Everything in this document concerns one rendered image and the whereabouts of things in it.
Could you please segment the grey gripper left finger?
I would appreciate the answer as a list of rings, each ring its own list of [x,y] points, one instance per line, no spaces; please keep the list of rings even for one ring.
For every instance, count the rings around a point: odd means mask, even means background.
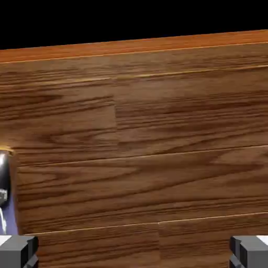
[[[38,268],[36,236],[0,236],[0,268]]]

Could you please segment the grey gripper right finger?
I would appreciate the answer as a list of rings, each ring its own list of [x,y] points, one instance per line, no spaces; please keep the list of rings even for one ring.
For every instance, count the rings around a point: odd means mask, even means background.
[[[232,236],[229,268],[268,268],[268,235]]]

